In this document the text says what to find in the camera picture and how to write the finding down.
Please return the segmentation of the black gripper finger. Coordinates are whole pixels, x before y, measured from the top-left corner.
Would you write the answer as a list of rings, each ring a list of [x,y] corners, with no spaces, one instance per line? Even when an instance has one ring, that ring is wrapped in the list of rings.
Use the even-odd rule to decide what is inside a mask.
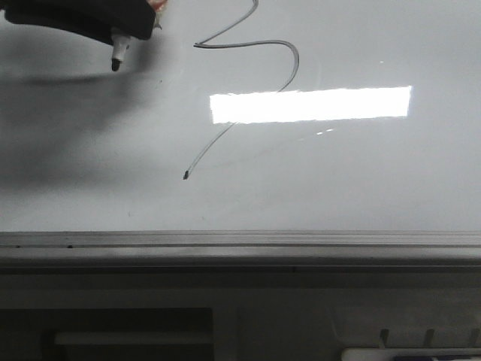
[[[112,31],[150,39],[156,12],[146,1],[4,1],[5,19],[13,24],[63,30],[112,45]]]

